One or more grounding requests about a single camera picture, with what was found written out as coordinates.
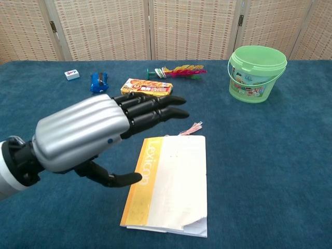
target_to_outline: plastic bucket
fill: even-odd
[[[234,51],[228,61],[230,94],[241,101],[265,101],[275,81],[286,70],[286,56],[273,48],[243,46]]]

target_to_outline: small white block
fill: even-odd
[[[79,73],[76,69],[64,72],[64,75],[66,76],[67,80],[79,78]]]

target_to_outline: red and yellow box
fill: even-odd
[[[142,92],[160,97],[170,95],[172,89],[173,85],[171,83],[143,79],[128,79],[120,90],[121,94],[129,92]]]

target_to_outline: robotic hand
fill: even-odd
[[[168,107],[186,101],[137,93],[110,98],[98,95],[40,120],[29,142],[17,136],[0,142],[0,200],[39,181],[44,169],[64,174],[75,170],[107,187],[122,187],[142,179],[139,173],[109,174],[93,162],[104,150],[170,118],[187,118]]]

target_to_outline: blue felt surface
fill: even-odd
[[[90,97],[93,72],[108,72],[107,93],[118,95],[147,67],[186,63],[208,70],[201,81],[167,80],[191,116],[133,136],[96,161],[131,172],[144,137],[203,121],[207,239],[120,227],[128,187],[42,172],[38,184],[0,203],[0,248],[332,248],[332,61],[290,61],[260,104],[229,94],[226,61],[10,62],[0,66],[0,141],[29,140],[41,118]],[[68,82],[64,72],[72,69],[80,78]]]

